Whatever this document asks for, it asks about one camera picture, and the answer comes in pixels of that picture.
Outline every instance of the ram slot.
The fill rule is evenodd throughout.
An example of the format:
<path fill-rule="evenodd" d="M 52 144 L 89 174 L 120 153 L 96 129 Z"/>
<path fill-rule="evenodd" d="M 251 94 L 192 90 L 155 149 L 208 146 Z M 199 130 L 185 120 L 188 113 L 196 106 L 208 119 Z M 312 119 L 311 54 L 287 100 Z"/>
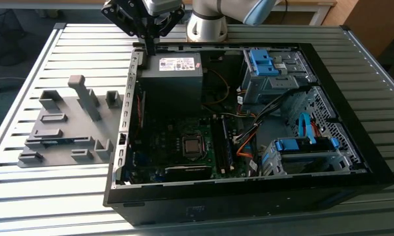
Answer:
<path fill-rule="evenodd" d="M 225 173 L 227 169 L 227 155 L 225 155 L 225 142 L 224 142 L 224 132 L 221 119 L 211 119 L 211 131 L 212 131 L 212 140 L 213 140 L 213 149 L 215 149 L 215 161 L 216 161 L 216 171 L 221 174 Z"/>
<path fill-rule="evenodd" d="M 229 170 L 232 171 L 235 169 L 233 167 L 233 152 L 231 149 L 231 143 L 228 138 L 228 125 L 227 125 L 227 119 L 221 118 L 221 124 L 223 124 L 223 133 L 224 133 L 224 142 L 225 142 L 225 159 L 227 159 L 227 165 Z"/>

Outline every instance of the blue cable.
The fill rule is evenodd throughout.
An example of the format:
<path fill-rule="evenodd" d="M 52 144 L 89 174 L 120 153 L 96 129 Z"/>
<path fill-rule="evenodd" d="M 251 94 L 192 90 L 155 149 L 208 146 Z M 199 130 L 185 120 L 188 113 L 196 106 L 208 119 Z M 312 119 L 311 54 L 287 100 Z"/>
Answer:
<path fill-rule="evenodd" d="M 306 134 L 303 131 L 303 122 L 306 123 Z M 311 141 L 311 144 L 316 143 L 314 127 L 310 124 L 310 115 L 306 112 L 302 112 L 299 117 L 299 136 L 307 136 L 307 138 Z"/>

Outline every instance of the aluminum profile table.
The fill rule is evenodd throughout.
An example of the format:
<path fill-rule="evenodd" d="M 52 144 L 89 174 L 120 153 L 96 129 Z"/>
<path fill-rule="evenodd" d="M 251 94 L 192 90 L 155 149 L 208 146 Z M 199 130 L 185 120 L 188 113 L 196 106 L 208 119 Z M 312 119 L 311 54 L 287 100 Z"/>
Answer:
<path fill-rule="evenodd" d="M 184 41 L 177 26 L 163 41 Z M 312 43 L 394 172 L 394 81 L 348 30 L 311 26 L 229 26 L 232 42 Z M 74 95 L 82 74 L 96 95 L 125 91 L 132 43 L 113 25 L 56 27 L 0 127 L 0 235 L 391 235 L 394 186 L 320 212 L 133 228 L 103 206 L 107 164 L 21 169 L 17 157 L 44 89 Z"/>

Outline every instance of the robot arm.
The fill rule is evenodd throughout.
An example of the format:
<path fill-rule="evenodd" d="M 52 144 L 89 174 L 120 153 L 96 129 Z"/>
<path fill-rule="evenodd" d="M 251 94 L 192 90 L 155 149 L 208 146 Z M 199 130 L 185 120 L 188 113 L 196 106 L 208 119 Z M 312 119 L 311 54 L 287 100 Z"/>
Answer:
<path fill-rule="evenodd" d="M 263 23 L 276 0 L 193 0 L 187 37 L 195 42 L 221 42 L 227 38 L 228 16 L 243 24 Z"/>
<path fill-rule="evenodd" d="M 221 42 L 227 38 L 225 16 L 251 26 L 267 18 L 276 0 L 193 0 L 187 36 L 196 42 Z M 145 44 L 147 54 L 155 55 L 155 44 L 167 36 L 184 15 L 181 0 L 109 0 L 105 17 Z M 169 13 L 160 22 L 157 16 Z"/>

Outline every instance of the power supply label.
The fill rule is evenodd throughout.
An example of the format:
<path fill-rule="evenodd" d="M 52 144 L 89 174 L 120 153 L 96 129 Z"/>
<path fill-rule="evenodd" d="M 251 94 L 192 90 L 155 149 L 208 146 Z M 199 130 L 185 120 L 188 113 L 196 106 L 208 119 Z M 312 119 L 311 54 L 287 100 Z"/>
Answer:
<path fill-rule="evenodd" d="M 159 71 L 195 70 L 193 58 L 161 58 Z"/>

